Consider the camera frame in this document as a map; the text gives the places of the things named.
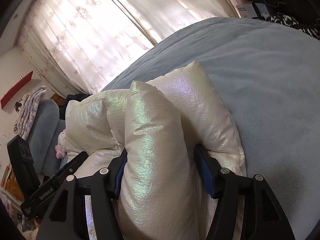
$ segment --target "bed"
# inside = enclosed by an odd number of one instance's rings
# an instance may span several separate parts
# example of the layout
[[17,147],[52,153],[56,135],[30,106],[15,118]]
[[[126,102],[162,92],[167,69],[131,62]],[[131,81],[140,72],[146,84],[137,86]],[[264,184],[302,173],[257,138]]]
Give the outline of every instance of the bed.
[[103,90],[196,60],[238,127],[248,176],[262,174],[297,240],[320,219],[320,41],[254,19],[210,18],[166,38]]

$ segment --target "white curtain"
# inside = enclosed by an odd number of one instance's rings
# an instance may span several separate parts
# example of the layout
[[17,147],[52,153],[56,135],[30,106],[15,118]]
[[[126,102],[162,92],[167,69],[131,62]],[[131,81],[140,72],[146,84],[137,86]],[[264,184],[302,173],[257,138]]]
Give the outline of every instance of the white curtain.
[[97,93],[154,45],[209,17],[237,14],[230,0],[35,0],[25,21],[69,80]]
[[66,98],[68,94],[84,93],[61,70],[39,37],[38,31],[34,28],[29,15],[24,20],[17,39],[17,45],[32,66],[33,71],[45,80],[55,93],[63,98]]

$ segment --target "wooden cabinet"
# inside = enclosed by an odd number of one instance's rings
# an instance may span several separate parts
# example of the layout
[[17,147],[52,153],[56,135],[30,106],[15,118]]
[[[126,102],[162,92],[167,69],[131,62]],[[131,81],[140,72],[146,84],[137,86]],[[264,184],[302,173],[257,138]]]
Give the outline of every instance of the wooden cabinet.
[[8,191],[16,199],[20,200],[21,202],[24,201],[23,194],[19,188],[16,176],[13,173],[11,164],[9,164],[4,171],[4,176],[1,181],[1,187],[5,191]]
[[54,94],[54,95],[51,97],[51,99],[53,99],[58,106],[63,106],[64,100],[65,100],[64,98],[62,98],[62,97],[59,96],[58,94]]

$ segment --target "stuffed toy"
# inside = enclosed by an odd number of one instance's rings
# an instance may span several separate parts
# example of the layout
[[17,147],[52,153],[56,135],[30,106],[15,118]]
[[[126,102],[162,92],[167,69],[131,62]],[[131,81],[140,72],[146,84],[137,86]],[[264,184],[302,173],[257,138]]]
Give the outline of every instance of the stuffed toy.
[[65,146],[66,141],[66,129],[64,129],[58,136],[58,144],[54,147],[57,154],[56,157],[58,159],[63,159],[67,154],[67,149]]

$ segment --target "red shelf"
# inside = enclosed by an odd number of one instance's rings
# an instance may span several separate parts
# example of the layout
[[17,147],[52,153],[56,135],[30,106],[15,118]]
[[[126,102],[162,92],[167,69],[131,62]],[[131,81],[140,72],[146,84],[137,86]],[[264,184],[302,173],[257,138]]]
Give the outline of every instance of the red shelf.
[[10,101],[10,99],[24,86],[26,85],[32,77],[33,71],[25,75],[22,79],[18,81],[17,84],[15,84],[10,90],[3,96],[3,98],[0,100],[1,103],[1,109],[4,108],[4,106]]

